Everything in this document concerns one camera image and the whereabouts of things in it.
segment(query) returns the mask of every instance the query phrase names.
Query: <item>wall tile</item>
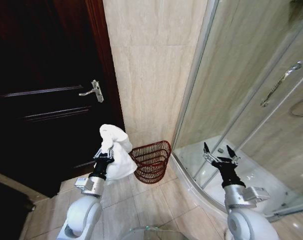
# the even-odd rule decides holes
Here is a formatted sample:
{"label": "wall tile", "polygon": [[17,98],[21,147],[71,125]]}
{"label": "wall tile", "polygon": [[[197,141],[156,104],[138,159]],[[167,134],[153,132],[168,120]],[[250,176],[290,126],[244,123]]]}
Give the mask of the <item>wall tile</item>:
{"label": "wall tile", "polygon": [[171,142],[207,0],[104,0],[126,132]]}
{"label": "wall tile", "polygon": [[190,46],[113,47],[128,134],[152,130],[171,141],[194,51]]}
{"label": "wall tile", "polygon": [[110,45],[128,46],[130,43],[129,5],[127,0],[103,0]]}
{"label": "wall tile", "polygon": [[156,45],[159,39],[161,0],[130,0],[130,45]]}
{"label": "wall tile", "polygon": [[159,38],[162,45],[197,44],[207,0],[163,0]]}

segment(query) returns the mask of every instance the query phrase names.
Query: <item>floor tile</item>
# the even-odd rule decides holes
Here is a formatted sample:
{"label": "floor tile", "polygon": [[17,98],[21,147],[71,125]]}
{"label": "floor tile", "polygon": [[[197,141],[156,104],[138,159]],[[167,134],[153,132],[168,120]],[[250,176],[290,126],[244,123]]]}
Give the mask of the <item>floor tile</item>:
{"label": "floor tile", "polygon": [[62,181],[61,184],[60,184],[60,190],[59,192],[64,192],[64,191],[68,191],[68,190],[71,190],[71,189],[75,189],[75,183],[76,183],[76,180],[77,178],[88,178],[88,175],[89,173],[87,174],[84,174],[84,175],[81,175],[81,176],[77,176],[77,177],[74,177],[74,178],[71,178],[71,179],[68,179],[68,180],[65,180],[65,181]]}
{"label": "floor tile", "polygon": [[175,219],[179,230],[197,240],[222,240],[211,220],[198,206]]}
{"label": "floor tile", "polygon": [[120,240],[132,228],[139,226],[133,197],[103,210],[103,234],[105,240]]}
{"label": "floor tile", "polygon": [[160,226],[173,219],[160,186],[134,196],[140,226]]}
{"label": "floor tile", "polygon": [[106,208],[133,196],[130,179],[128,176],[115,180],[110,185],[104,186],[102,194],[102,207]]}
{"label": "floor tile", "polygon": [[139,181],[134,174],[131,174],[128,176],[129,177],[129,182],[132,190],[133,195],[140,194],[142,192],[145,192],[149,189],[155,188],[159,186],[159,183],[156,182],[155,184],[146,184],[141,181]]}
{"label": "floor tile", "polygon": [[58,234],[60,233],[60,230],[61,230],[60,227],[55,228],[54,230],[51,230],[35,238],[32,238],[32,240],[55,240]]}
{"label": "floor tile", "polygon": [[100,216],[100,219],[98,220],[98,222],[96,223],[93,231],[92,231],[92,235],[90,240],[104,240],[104,214],[102,213]]}
{"label": "floor tile", "polygon": [[27,229],[26,238],[31,239],[61,227],[66,219],[69,201],[70,192],[65,191],[53,198],[37,202]]}
{"label": "floor tile", "polygon": [[219,219],[215,216],[213,216],[212,214],[206,212],[204,209],[203,211],[207,214],[207,216],[209,217],[211,223],[213,224],[213,226],[215,227],[216,231],[218,232],[219,236],[224,239],[225,236],[225,232],[228,228],[227,226],[227,219],[226,221],[223,221],[222,219]]}
{"label": "floor tile", "polygon": [[160,187],[174,218],[197,207],[178,178],[168,181]]}
{"label": "floor tile", "polygon": [[22,227],[22,230],[21,230],[21,233],[20,233],[19,240],[25,240],[28,227],[29,227],[29,225],[31,223],[31,220],[32,220],[32,215],[33,215],[32,211],[27,214],[25,223],[24,223],[24,225]]}
{"label": "floor tile", "polygon": [[159,181],[159,184],[161,185],[161,184],[167,183],[168,181],[176,179],[176,178],[177,178],[177,176],[176,176],[175,172],[173,171],[173,169],[171,168],[171,166],[167,165],[165,175]]}

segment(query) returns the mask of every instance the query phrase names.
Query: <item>laundry basket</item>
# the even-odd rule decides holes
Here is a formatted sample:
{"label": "laundry basket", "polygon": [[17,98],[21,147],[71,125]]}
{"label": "laundry basket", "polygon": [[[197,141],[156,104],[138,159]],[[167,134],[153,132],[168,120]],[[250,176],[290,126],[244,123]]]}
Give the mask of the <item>laundry basket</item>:
{"label": "laundry basket", "polygon": [[145,184],[159,182],[165,175],[172,149],[168,141],[134,148],[129,155],[137,164],[136,178]]}

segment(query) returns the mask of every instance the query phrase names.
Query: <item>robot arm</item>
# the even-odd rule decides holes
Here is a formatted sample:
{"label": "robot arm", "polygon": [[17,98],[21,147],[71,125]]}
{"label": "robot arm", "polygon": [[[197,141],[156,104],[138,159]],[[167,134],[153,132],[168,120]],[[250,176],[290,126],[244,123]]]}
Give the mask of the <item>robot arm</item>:
{"label": "robot arm", "polygon": [[278,234],[268,220],[251,208],[270,198],[262,187],[246,187],[235,172],[239,157],[227,145],[231,158],[216,157],[204,142],[204,158],[216,167],[222,177],[228,228],[235,240],[278,240]]}
{"label": "robot arm", "polygon": [[103,154],[98,150],[94,156],[96,165],[88,178],[79,177],[75,186],[81,189],[85,196],[73,202],[67,212],[57,240],[89,240],[94,227],[102,214],[101,196],[106,180],[108,164],[114,161],[112,150]]}

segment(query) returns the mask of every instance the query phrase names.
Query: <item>door handle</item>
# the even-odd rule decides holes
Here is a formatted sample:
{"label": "door handle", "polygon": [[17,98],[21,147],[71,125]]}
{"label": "door handle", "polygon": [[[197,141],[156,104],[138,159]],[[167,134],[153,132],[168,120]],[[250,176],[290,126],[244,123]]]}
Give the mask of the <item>door handle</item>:
{"label": "door handle", "polygon": [[294,71],[300,69],[302,67],[302,62],[298,61],[296,64],[292,65],[285,73],[284,75],[276,82],[276,84],[271,88],[267,96],[264,100],[261,101],[260,106],[265,108],[268,106],[268,100],[271,98],[271,96],[274,94],[274,92],[278,89],[278,87],[283,83],[283,81]]}
{"label": "door handle", "polygon": [[96,80],[93,80],[91,82],[91,84],[92,84],[92,87],[93,87],[91,90],[89,90],[87,92],[78,93],[78,95],[79,96],[87,96],[88,94],[95,93],[98,102],[102,103],[104,101],[104,97],[103,97],[103,94],[102,94],[100,83]]}

